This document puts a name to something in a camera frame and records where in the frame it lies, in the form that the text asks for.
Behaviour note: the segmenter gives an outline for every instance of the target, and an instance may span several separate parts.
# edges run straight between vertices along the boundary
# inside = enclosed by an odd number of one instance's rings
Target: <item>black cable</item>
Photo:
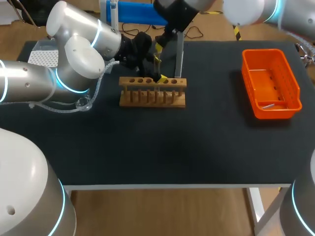
[[[131,35],[131,36],[136,36],[135,34],[132,34],[132,33],[129,33],[129,32],[132,32],[132,31],[138,31],[138,33],[140,32],[140,30],[138,29],[128,29],[128,30],[125,30],[124,29],[124,25],[126,23],[123,23],[122,24],[122,30],[120,32],[124,32],[125,34],[128,34],[128,35]],[[151,25],[149,25],[149,27],[146,29],[146,31],[144,31],[144,33],[148,32],[148,30],[150,29]]]
[[[188,33],[189,33],[189,31],[190,31],[192,28],[196,28],[196,29],[199,31],[199,33],[200,33],[201,35],[200,35],[200,36],[196,36],[196,37],[189,37],[189,36],[188,36]],[[203,33],[200,31],[200,29],[199,29],[197,26],[192,26],[192,27],[190,27],[190,28],[188,29],[187,33],[185,34],[185,37],[190,38],[190,39],[202,38],[202,37],[203,37]]]
[[[154,29],[154,30],[160,30],[160,29],[163,29],[163,28],[165,28],[165,27],[162,26],[162,27],[160,27],[160,28],[157,28],[156,26],[152,26],[152,29]]]

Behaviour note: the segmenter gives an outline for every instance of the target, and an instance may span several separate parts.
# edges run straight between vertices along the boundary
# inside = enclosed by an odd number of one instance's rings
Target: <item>metal table frame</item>
[[[282,187],[282,190],[266,211],[262,204],[259,187]],[[72,191],[77,190],[246,188],[254,221],[255,236],[267,236],[275,225],[280,225],[280,205],[289,187],[290,184],[117,184],[64,186],[69,196],[71,196]]]

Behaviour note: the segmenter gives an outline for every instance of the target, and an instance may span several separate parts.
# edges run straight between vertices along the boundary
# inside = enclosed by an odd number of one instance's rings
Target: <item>yellow and black tape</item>
[[[236,40],[241,41],[242,37],[241,37],[241,33],[240,33],[240,30],[238,29],[238,27],[233,25],[233,29],[234,29],[234,34],[235,34]]]
[[[199,14],[201,15],[218,15],[218,14],[223,14],[222,11],[200,11]]]
[[[223,14],[223,12],[222,11],[201,11],[199,14],[201,14],[201,15],[207,15],[207,14],[219,15],[219,14]],[[233,25],[233,29],[234,29],[234,34],[235,34],[236,40],[241,41],[242,37],[241,37],[240,30],[238,29],[238,27]]]

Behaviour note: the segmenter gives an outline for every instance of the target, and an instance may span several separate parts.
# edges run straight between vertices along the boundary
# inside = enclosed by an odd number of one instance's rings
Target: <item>blue object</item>
[[[111,22],[111,4],[106,1],[106,20]],[[118,21],[122,23],[135,23],[144,25],[165,26],[164,20],[153,8],[153,4],[137,2],[118,2]]]

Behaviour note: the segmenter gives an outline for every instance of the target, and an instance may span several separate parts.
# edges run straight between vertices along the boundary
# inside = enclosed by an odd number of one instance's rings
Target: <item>robotic arm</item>
[[[58,66],[0,60],[0,102],[76,102],[104,72],[104,59],[146,73],[143,60],[152,40],[145,33],[131,40],[64,1],[53,7],[47,32],[57,42]]]
[[[183,32],[199,11],[207,11],[215,0],[156,0],[155,10],[168,22],[157,37],[161,47],[173,35]],[[236,26],[267,23],[315,40],[315,2],[313,0],[224,0],[223,12]]]

